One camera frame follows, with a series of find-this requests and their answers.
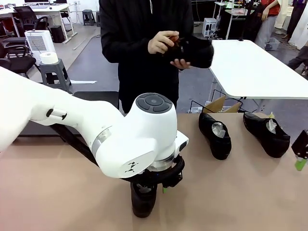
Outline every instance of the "hand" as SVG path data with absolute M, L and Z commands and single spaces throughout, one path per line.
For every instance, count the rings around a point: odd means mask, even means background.
M 262 14 L 262 18 L 261 18 L 262 22 L 264 22 L 267 19 L 268 15 L 269 15 L 269 11 L 270 10 L 268 8 L 264 9 L 263 14 Z
M 174 60 L 174 62 L 170 62 L 170 64 L 174 65 L 178 69 L 184 70 L 191 68 L 191 63 L 186 62 L 185 60 L 181 59 L 180 61 L 178 59 Z
M 153 39 L 148 43 L 148 52 L 150 54 L 162 53 L 164 54 L 168 50 L 168 46 L 173 47 L 174 42 L 171 41 L 168 37 L 178 36 L 178 31 L 160 31 L 158 32 Z

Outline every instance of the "white portable air conditioner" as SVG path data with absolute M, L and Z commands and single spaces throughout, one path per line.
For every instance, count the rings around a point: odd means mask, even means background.
M 25 32 L 27 42 L 33 57 L 37 60 L 36 64 L 40 63 L 40 54 L 44 52 L 56 52 L 52 42 L 50 32 L 48 30 L 36 30 Z
M 202 28 L 203 37 L 210 37 L 216 31 L 216 22 L 215 18 L 204 19 Z

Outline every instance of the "black box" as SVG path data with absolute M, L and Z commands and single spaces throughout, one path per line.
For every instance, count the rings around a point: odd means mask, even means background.
M 50 27 L 50 31 L 54 43 L 62 43 L 65 41 L 61 26 L 52 26 Z

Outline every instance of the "brown table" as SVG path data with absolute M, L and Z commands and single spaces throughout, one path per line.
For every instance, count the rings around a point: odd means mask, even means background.
M 190 138 L 183 181 L 162 193 L 146 219 L 133 216 L 129 183 L 112 179 L 59 138 L 19 138 L 0 154 L 1 231 L 304 231 L 308 167 L 290 150 L 273 159 L 244 128 L 242 114 L 214 114 L 232 139 L 216 160 L 198 115 L 179 115 Z

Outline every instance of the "air cooler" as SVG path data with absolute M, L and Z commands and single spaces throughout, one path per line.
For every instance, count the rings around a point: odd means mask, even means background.
M 44 52 L 56 52 L 48 30 L 36 30 L 25 32 L 27 42 L 33 57 L 36 58 L 36 64 L 40 63 L 40 54 Z

